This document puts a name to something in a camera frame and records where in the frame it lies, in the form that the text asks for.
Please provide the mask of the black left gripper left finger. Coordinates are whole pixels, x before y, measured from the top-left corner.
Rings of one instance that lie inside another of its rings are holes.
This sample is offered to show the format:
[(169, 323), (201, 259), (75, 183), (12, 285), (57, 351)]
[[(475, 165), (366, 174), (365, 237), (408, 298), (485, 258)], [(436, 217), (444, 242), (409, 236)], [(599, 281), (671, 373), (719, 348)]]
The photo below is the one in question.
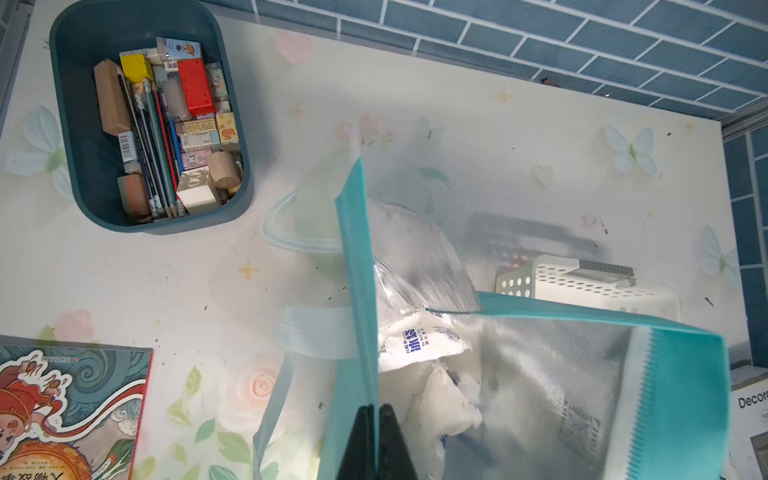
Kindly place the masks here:
[(355, 416), (337, 480), (376, 480), (374, 407), (361, 406)]

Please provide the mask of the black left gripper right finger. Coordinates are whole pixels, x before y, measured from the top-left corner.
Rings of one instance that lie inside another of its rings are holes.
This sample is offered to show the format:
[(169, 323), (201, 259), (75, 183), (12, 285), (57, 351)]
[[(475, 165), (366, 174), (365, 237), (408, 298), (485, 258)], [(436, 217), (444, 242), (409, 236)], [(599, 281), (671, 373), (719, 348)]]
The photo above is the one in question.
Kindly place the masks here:
[(417, 480), (395, 411), (389, 404), (379, 410), (379, 479)]

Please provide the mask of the plain white ice pack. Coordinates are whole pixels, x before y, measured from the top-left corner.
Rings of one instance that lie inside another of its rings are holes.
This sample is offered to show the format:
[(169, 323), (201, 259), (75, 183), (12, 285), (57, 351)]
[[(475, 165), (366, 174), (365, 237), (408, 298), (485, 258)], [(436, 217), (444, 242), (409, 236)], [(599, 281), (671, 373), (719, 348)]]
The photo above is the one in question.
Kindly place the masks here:
[(482, 422), (475, 404), (454, 383), (442, 364), (434, 364), (423, 390), (403, 421), (409, 446), (442, 447), (443, 439)]

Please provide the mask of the white printed ice pack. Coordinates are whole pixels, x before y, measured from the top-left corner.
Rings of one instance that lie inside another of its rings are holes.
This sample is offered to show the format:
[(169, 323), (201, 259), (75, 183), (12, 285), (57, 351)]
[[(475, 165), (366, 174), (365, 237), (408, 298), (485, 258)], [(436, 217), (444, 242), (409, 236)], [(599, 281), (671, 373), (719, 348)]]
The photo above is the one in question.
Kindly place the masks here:
[(466, 328), (450, 313), (414, 311), (380, 326), (378, 371), (460, 355), (473, 349)]

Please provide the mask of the teal insulated delivery bag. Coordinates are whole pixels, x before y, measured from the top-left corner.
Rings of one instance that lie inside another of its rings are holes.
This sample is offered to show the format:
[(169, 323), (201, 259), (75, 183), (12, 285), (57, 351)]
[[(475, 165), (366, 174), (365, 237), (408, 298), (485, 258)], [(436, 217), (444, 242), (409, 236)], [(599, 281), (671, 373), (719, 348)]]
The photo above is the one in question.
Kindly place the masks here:
[[(409, 446), (418, 479), (714, 479), (726, 461), (727, 349), (717, 334), (667, 319), (477, 291), (428, 218), (366, 193), (361, 161), (322, 166), (295, 193), (330, 227), (313, 252), (341, 253), (349, 303), (292, 308), (276, 333), (286, 354), (253, 438), (263, 459), (299, 356), (333, 360), (337, 383), (318, 475), (336, 479), (361, 406), (403, 421), (442, 364), (482, 422)], [(378, 371), (378, 328), (414, 311), (456, 315), (473, 349)]]

